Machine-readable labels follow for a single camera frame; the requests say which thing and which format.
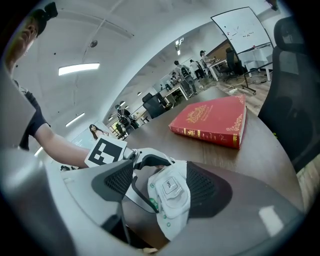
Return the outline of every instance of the woman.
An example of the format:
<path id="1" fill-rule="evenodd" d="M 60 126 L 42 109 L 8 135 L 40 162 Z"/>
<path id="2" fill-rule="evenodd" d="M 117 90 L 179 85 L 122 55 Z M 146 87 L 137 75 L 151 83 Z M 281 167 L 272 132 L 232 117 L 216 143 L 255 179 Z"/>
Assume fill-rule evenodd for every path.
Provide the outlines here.
<path id="1" fill-rule="evenodd" d="M 94 124 L 90 124 L 89 130 L 92 133 L 92 135 L 93 135 L 95 140 L 97 140 L 98 137 L 101 136 L 101 135 L 109 136 L 109 132 L 99 129 Z"/>

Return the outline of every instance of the wall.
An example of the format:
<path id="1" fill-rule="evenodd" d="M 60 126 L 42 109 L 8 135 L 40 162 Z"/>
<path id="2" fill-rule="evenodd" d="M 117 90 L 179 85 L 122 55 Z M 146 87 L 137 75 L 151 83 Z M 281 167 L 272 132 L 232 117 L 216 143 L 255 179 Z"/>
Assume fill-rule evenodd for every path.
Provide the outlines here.
<path id="1" fill-rule="evenodd" d="M 188 45 L 194 54 L 194 61 L 201 59 L 200 51 L 205 51 L 207 55 L 226 39 L 227 37 L 213 21 L 203 25 L 198 34 L 188 40 Z"/>

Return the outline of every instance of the black mesh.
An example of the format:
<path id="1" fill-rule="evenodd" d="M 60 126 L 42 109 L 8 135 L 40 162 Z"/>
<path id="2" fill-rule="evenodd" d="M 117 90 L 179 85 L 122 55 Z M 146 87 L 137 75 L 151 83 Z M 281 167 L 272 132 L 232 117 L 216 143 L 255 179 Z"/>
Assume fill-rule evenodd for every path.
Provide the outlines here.
<path id="1" fill-rule="evenodd" d="M 298 172 L 320 153 L 320 76 L 292 18 L 279 20 L 274 31 L 272 82 L 258 117 Z"/>
<path id="2" fill-rule="evenodd" d="M 128 166 L 104 179 L 104 184 L 111 190 L 124 196 L 131 184 L 133 168 Z"/>
<path id="3" fill-rule="evenodd" d="M 189 218 L 213 217 L 232 198 L 232 188 L 227 181 L 192 162 L 186 165 L 186 184 L 190 190 Z"/>
<path id="4" fill-rule="evenodd" d="M 162 104 L 159 103 L 158 98 L 156 95 L 152 96 L 151 99 L 149 99 L 147 102 L 143 103 L 143 107 L 148 111 L 150 117 L 152 119 L 160 116 L 164 112 L 166 112 L 166 109 L 162 106 Z"/>
<path id="5" fill-rule="evenodd" d="M 191 206 L 200 205 L 203 201 L 214 197 L 216 191 L 214 182 L 194 168 L 188 169 L 186 180 L 188 188 L 192 192 Z"/>

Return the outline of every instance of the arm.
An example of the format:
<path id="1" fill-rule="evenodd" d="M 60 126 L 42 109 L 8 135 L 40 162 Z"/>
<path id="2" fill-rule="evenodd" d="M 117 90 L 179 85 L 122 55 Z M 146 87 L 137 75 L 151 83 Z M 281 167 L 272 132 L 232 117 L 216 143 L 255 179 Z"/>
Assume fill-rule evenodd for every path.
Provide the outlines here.
<path id="1" fill-rule="evenodd" d="M 85 159 L 89 149 L 76 146 L 55 134 L 47 123 L 42 124 L 35 133 L 35 139 L 44 151 L 59 163 L 87 168 Z"/>

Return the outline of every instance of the wooden table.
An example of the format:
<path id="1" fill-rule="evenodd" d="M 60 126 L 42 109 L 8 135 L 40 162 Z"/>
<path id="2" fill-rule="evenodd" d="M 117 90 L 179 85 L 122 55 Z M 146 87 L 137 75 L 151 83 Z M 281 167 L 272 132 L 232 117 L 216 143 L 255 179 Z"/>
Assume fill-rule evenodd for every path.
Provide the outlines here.
<path id="1" fill-rule="evenodd" d="M 177 135 L 169 130 L 169 123 L 186 105 L 226 96 L 214 87 L 199 93 L 133 131 L 126 139 L 127 146 L 132 149 L 154 148 L 176 160 L 209 164 L 254 177 L 274 188 L 303 211 L 300 186 L 289 157 L 273 133 L 250 110 L 247 110 L 240 150 Z M 153 173 L 155 169 L 151 167 L 144 167 L 143 171 L 137 172 L 137 187 L 145 196 L 148 196 L 148 178 Z M 126 224 L 147 243 L 161 248 L 168 242 L 155 214 L 142 210 L 129 200 L 124 200 L 122 206 Z"/>

